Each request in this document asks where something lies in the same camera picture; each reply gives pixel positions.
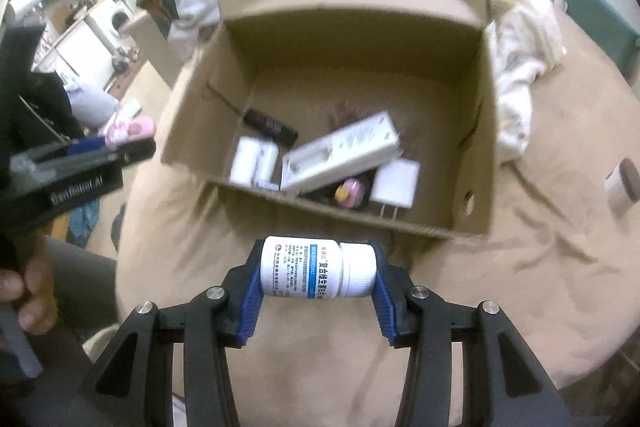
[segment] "washing machine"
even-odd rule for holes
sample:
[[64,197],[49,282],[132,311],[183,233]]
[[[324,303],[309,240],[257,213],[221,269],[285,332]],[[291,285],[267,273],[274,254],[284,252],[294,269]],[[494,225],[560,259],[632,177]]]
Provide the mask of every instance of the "washing machine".
[[131,37],[122,36],[116,29],[131,17],[133,12],[129,9],[126,0],[104,0],[91,8],[84,21],[113,55],[117,48],[130,48],[136,45]]

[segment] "round hole in cardboard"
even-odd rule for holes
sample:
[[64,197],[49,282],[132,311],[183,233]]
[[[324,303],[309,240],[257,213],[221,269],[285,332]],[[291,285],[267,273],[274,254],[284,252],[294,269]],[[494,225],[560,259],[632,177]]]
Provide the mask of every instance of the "round hole in cardboard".
[[468,190],[465,194],[465,201],[462,204],[462,215],[464,217],[469,217],[476,206],[476,196],[473,194],[471,190]]

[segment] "silver bolt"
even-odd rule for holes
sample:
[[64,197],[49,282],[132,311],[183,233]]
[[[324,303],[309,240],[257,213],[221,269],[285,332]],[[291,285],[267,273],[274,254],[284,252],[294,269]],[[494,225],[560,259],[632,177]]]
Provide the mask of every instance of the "silver bolt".
[[139,314],[144,315],[144,314],[150,312],[154,308],[154,306],[155,306],[155,304],[153,304],[153,302],[151,302],[151,301],[140,302],[140,304],[138,304],[136,306],[136,311]]
[[216,301],[225,296],[225,289],[222,286],[212,286],[207,290],[207,299]]
[[411,288],[411,295],[416,299],[426,299],[429,296],[429,290],[424,286],[414,286]]
[[500,306],[493,301],[484,301],[482,303],[482,309],[490,315],[495,315],[500,311]]

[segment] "blue label stripe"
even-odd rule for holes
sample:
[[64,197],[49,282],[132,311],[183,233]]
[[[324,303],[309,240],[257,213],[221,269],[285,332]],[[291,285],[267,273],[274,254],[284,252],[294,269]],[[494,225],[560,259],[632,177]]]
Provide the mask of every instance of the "blue label stripe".
[[316,298],[316,272],[318,271],[318,245],[309,248],[309,286],[306,291],[307,299]]

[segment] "person's leg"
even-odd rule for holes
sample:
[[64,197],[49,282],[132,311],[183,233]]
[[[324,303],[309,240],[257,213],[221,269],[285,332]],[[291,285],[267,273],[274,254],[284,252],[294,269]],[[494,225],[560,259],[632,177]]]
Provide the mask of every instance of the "person's leg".
[[76,331],[117,322],[115,261],[47,238],[60,320],[46,335],[30,337],[42,374],[23,384],[0,386],[0,425],[59,426],[92,364]]

